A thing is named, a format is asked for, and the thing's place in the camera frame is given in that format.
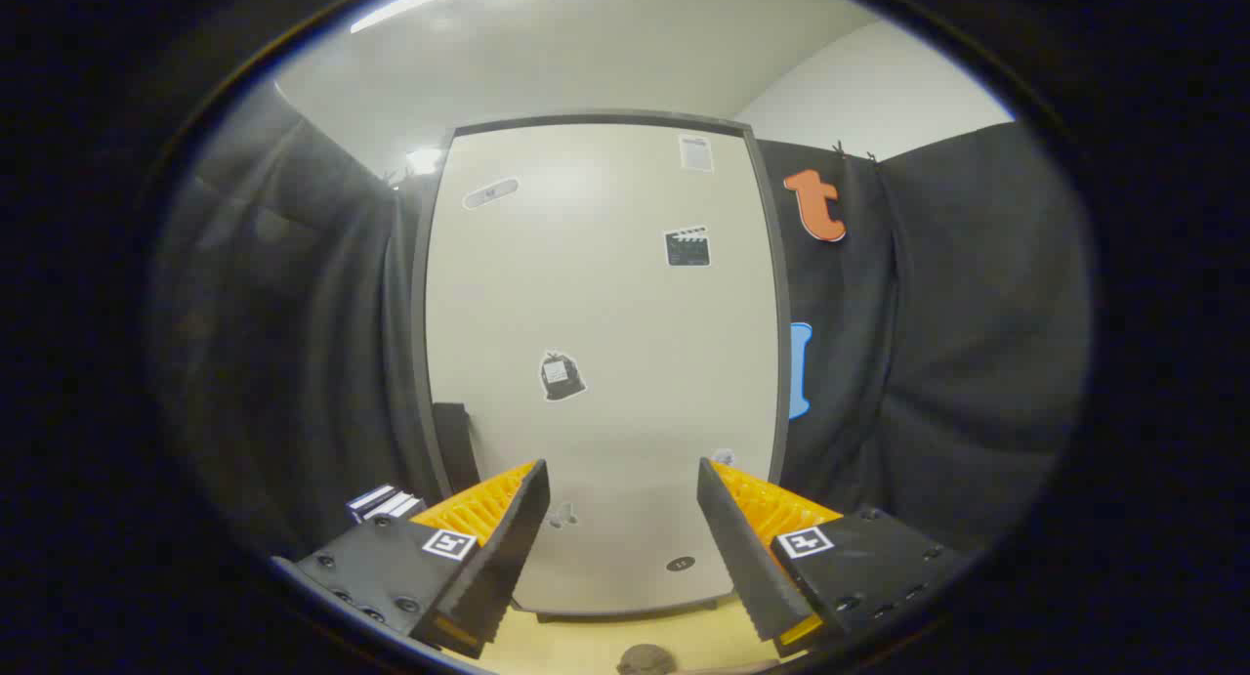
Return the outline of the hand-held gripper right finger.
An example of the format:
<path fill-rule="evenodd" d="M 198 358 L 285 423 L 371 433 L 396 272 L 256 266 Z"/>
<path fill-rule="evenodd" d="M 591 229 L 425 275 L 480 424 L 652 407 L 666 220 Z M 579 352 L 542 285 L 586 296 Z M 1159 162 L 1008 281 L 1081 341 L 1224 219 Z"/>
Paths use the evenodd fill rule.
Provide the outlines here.
<path fill-rule="evenodd" d="M 972 562 L 880 509 L 836 512 L 710 458 L 696 498 L 738 600 L 782 656 L 880 632 Z"/>

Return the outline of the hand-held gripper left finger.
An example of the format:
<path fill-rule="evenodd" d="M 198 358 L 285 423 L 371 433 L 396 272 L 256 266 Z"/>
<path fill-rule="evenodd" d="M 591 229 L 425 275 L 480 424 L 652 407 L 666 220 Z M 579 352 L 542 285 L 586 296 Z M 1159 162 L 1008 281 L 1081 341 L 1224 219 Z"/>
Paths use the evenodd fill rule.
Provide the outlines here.
<path fill-rule="evenodd" d="M 375 508 L 272 568 L 338 622 L 419 661 L 481 658 L 512 602 L 550 502 L 548 462 L 499 474 L 420 512 Z"/>

